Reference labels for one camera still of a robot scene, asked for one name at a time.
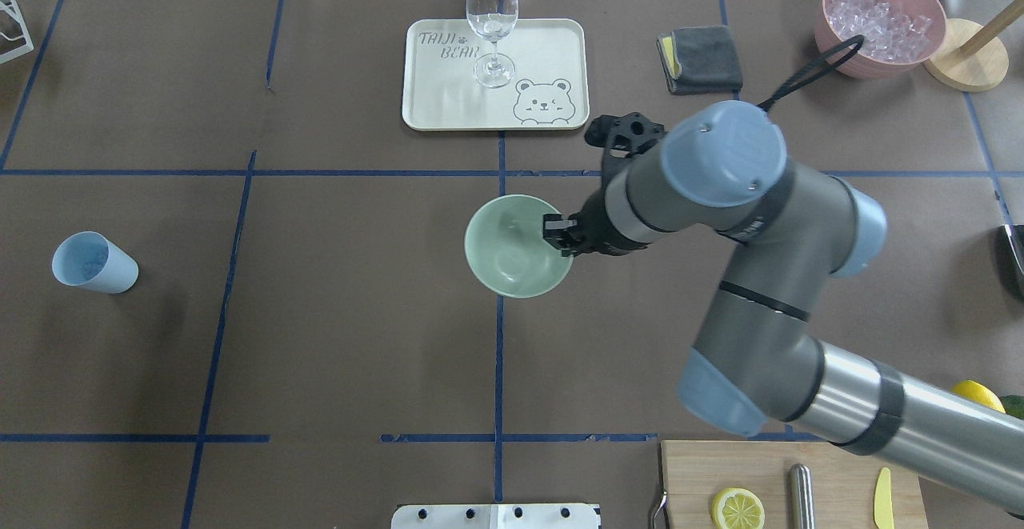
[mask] bear drawing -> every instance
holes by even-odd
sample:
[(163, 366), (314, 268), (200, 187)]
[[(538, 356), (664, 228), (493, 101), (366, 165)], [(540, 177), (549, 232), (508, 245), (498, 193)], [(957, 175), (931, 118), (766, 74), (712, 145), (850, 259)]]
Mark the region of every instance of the bear drawing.
[(551, 83), (534, 83), (529, 79), (516, 81), (519, 100), (512, 109), (523, 125), (568, 125), (575, 115), (569, 98), (569, 82), (556, 79)]

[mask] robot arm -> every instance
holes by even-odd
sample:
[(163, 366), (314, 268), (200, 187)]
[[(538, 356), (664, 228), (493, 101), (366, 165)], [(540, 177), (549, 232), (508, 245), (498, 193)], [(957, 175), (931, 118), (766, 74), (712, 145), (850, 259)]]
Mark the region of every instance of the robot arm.
[(603, 141), (602, 186), (579, 213), (545, 216), (549, 244), (622, 256), (695, 223), (738, 244), (679, 384), (691, 412), (745, 437), (786, 421), (1024, 515), (1024, 421), (806, 335), (826, 278), (882, 249), (873, 199), (790, 160), (778, 127), (742, 101), (667, 135), (637, 114), (600, 125), (588, 141)]

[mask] wooden cutting board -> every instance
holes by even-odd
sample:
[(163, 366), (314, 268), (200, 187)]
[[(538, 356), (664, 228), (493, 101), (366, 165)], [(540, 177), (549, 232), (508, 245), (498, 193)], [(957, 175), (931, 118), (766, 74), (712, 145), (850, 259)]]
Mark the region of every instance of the wooden cutting board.
[(918, 475), (826, 442), (797, 441), (663, 441), (670, 525), (713, 529), (714, 496), (726, 487), (744, 487), (764, 503), (765, 529), (793, 527), (788, 472), (796, 464), (811, 470), (817, 527), (876, 529), (874, 481), (888, 467), (896, 529), (928, 529)]

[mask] gray cloth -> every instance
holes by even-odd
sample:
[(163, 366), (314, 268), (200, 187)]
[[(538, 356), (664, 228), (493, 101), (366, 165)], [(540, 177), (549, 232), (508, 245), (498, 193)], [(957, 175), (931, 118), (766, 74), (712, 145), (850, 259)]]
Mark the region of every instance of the gray cloth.
[[(671, 94), (717, 94), (742, 88), (739, 56), (728, 27), (684, 27), (673, 31), (673, 55), (666, 54), (666, 37), (669, 35), (658, 38), (657, 50)], [(676, 75), (670, 58), (678, 63)]]

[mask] green bowl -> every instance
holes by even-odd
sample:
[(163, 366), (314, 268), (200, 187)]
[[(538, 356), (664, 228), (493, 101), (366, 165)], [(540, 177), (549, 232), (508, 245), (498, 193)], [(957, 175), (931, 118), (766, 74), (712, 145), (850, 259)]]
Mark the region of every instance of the green bowl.
[(555, 289), (572, 258), (563, 258), (542, 236), (551, 204), (528, 194), (492, 199), (466, 226), (466, 260), (480, 283), (499, 296), (527, 299)]

